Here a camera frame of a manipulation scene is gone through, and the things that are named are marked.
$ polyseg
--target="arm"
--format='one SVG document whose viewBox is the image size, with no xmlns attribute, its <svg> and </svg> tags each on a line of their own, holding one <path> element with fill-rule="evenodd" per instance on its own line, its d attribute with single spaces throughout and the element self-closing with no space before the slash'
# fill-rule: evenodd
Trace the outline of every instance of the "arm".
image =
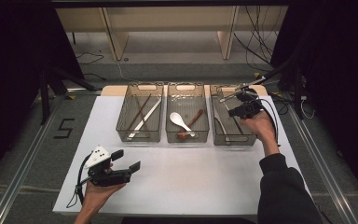
<svg viewBox="0 0 358 224">
<path fill-rule="evenodd" d="M 88 224 L 97 215 L 109 197 L 116 191 L 122 189 L 126 184 L 114 185 L 110 187 L 96 187 L 91 182 L 87 182 L 86 194 L 80 213 L 74 224 Z"/>
<path fill-rule="evenodd" d="M 263 143 L 265 158 L 260 161 L 263 178 L 257 219 L 263 223 L 322 223 L 304 180 L 295 168 L 288 168 L 280 153 L 274 130 L 266 112 L 260 112 L 242 124 Z"/>
</svg>

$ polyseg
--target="white tabletop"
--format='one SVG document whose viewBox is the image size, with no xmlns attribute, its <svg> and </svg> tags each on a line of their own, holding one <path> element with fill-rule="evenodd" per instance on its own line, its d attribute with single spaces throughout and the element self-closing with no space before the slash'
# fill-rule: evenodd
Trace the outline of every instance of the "white tabletop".
<svg viewBox="0 0 358 224">
<path fill-rule="evenodd" d="M 261 98 L 273 105 L 269 96 Z M 251 147 L 217 147 L 211 129 L 206 143 L 169 144 L 164 111 L 159 143 L 123 143 L 116 131 L 123 99 L 123 96 L 97 97 L 53 212 L 69 215 L 80 211 L 80 202 L 71 208 L 66 205 L 73 196 L 81 162 L 101 145 L 110 153 L 124 149 L 124 157 L 114 162 L 114 170 L 127 169 L 137 161 L 141 161 L 141 169 L 132 175 L 125 188 L 110 197 L 100 213 L 155 217 L 256 214 L 262 177 L 258 163 L 264 158 L 260 141 L 256 140 Z M 281 153 L 288 166 L 299 171 L 277 111 L 273 110 L 279 124 Z M 213 127 L 213 115 L 211 111 L 208 113 Z M 82 179 L 86 177 L 87 170 L 84 170 Z"/>
</svg>

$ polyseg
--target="white ceramic spoon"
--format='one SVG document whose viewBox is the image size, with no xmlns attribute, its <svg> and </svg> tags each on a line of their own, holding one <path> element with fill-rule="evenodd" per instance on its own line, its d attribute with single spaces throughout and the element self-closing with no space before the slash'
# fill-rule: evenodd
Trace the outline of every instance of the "white ceramic spoon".
<svg viewBox="0 0 358 224">
<path fill-rule="evenodd" d="M 182 126 L 186 131 L 191 132 L 191 129 L 189 129 L 187 127 L 187 125 L 183 122 L 182 117 L 180 116 L 180 114 L 176 113 L 176 112 L 172 112 L 170 114 L 170 119 L 173 123 Z"/>
</svg>

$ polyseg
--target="black sleeve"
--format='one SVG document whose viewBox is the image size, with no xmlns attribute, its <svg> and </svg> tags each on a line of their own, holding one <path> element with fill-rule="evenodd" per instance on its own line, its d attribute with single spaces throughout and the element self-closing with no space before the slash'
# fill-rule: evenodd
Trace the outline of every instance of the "black sleeve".
<svg viewBox="0 0 358 224">
<path fill-rule="evenodd" d="M 287 167 L 282 154 L 267 156 L 260 167 L 264 176 L 260 182 L 259 224 L 322 223 L 301 174 Z"/>
</svg>

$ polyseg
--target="white controller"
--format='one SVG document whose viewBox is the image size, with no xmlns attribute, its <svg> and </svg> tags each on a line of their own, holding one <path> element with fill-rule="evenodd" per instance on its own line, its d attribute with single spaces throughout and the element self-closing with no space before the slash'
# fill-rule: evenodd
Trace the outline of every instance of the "white controller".
<svg viewBox="0 0 358 224">
<path fill-rule="evenodd" d="M 110 153 L 106 151 L 106 149 L 104 149 L 103 147 L 97 146 L 94 150 L 92 150 L 92 154 L 86 161 L 84 169 L 88 169 L 91 166 L 100 163 L 101 161 L 106 161 L 107 159 L 110 159 Z"/>
</svg>

